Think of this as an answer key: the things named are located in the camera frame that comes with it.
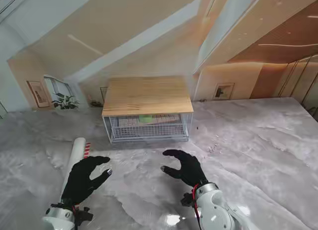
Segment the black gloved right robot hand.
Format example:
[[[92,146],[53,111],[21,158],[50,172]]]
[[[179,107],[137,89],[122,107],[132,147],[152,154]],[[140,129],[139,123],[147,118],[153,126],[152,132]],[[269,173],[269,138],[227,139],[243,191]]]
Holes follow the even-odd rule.
[[[185,184],[195,187],[209,183],[206,178],[201,164],[198,159],[182,150],[165,150],[164,156],[173,156],[180,161],[181,168],[179,170],[163,165],[161,170],[175,179],[181,179]]]

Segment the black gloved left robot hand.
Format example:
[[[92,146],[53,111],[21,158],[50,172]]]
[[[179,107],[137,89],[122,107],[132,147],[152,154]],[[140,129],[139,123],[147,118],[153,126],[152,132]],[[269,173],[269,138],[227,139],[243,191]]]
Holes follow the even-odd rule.
[[[111,169],[103,171],[98,177],[91,179],[90,175],[99,165],[106,164],[110,158],[104,156],[89,156],[76,163],[69,174],[61,200],[67,206],[75,206],[88,198],[112,174]]]

